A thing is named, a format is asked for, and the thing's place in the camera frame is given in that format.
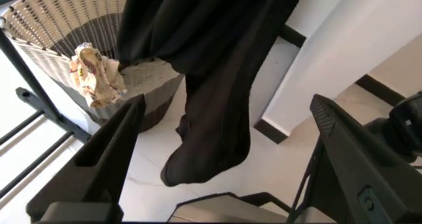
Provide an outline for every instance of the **metal rod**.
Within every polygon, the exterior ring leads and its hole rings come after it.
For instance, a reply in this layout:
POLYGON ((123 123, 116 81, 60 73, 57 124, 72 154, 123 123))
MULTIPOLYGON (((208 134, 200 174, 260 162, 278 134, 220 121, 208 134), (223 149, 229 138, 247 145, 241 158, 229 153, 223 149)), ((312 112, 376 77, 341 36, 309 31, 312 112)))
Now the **metal rod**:
POLYGON ((51 147, 47 149, 42 155, 40 155, 34 162, 32 162, 25 170, 23 170, 18 176, 16 176, 9 184, 7 184, 2 190, 0 190, 0 199, 10 192, 20 181, 25 179, 29 173, 31 173, 41 162, 43 162, 49 155, 51 155, 62 143, 64 143, 73 132, 66 132, 61 138, 58 139, 51 147))
POLYGON ((15 66, 15 69, 19 72, 19 74, 25 79, 25 81, 29 84, 31 89, 35 92, 35 94, 39 97, 42 103, 45 105, 47 109, 47 113, 49 113, 55 120, 61 119, 61 114, 54 106, 54 103, 50 100, 47 93, 42 88, 41 84, 38 82, 37 78, 28 68, 28 65, 19 55, 18 51, 15 49, 13 44, 10 40, 6 37, 5 33, 0 30, 0 49, 9 59, 9 61, 15 66))
POLYGON ((29 116, 29 118, 25 119, 21 122, 18 126, 14 129, 10 130, 6 135, 0 138, 0 146, 3 145, 7 140, 11 139, 14 135, 20 132, 24 127, 28 126, 32 121, 38 118, 40 115, 44 114, 44 111, 37 111, 33 115, 29 116))

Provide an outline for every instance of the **black garment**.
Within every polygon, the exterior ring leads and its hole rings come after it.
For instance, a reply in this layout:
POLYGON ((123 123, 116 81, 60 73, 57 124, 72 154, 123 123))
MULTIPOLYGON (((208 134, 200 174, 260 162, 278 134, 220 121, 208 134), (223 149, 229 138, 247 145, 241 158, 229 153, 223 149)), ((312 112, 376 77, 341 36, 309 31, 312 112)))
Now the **black garment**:
POLYGON ((168 186, 206 182, 250 146, 249 92, 298 0, 127 0, 122 63, 159 57, 186 75, 182 145, 162 170, 168 186))

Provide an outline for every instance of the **patterned cloth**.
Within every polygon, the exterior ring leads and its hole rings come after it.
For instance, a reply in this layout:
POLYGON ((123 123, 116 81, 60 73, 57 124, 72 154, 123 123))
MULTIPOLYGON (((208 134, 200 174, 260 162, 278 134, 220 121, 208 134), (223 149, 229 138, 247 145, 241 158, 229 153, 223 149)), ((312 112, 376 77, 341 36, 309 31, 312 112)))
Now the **patterned cloth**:
POLYGON ((81 44, 75 53, 71 60, 71 78, 89 107, 105 107, 127 92, 118 71, 119 61, 101 56, 91 43, 81 44))

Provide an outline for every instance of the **black metal rack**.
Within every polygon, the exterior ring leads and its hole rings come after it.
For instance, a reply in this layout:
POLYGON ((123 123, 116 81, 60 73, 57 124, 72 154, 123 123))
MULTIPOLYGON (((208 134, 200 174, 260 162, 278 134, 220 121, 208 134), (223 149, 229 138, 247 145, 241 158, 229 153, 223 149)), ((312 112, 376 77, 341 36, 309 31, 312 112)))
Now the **black metal rack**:
POLYGON ((0 30, 0 49, 13 64, 19 74, 25 79, 32 91, 24 88, 17 88, 16 94, 23 102, 32 106, 36 112, 29 116, 26 120, 21 122, 18 126, 10 130, 6 135, 0 138, 0 146, 7 140, 11 139, 14 135, 28 126, 32 121, 36 120, 39 116, 44 115, 50 121, 59 125, 66 133, 60 137, 53 145, 50 146, 40 157, 32 162, 25 170, 23 170, 17 177, 15 177, 8 185, 0 190, 0 198, 7 195, 20 181, 29 175, 40 163, 42 163, 49 155, 51 155, 63 142, 69 137, 74 136, 82 143, 86 143, 91 135, 82 130, 78 125, 74 124, 68 118, 60 114, 54 103, 50 100, 47 93, 42 88, 34 74, 29 69, 28 65, 24 62, 23 58, 19 55, 10 40, 6 37, 5 33, 0 30))

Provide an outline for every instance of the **laundry basket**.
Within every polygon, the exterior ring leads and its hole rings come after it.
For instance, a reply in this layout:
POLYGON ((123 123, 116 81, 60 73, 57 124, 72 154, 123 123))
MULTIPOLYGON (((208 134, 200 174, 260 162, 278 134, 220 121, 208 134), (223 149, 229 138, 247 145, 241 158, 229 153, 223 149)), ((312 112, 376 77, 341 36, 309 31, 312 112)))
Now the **laundry basket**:
POLYGON ((75 49, 90 42, 115 59, 116 41, 126 0, 18 0, 1 17, 2 29, 50 78, 99 124, 125 102, 144 94, 146 114, 141 131, 159 123, 183 76, 159 59, 121 70, 128 92, 115 104, 94 109, 76 91, 69 74, 75 49))

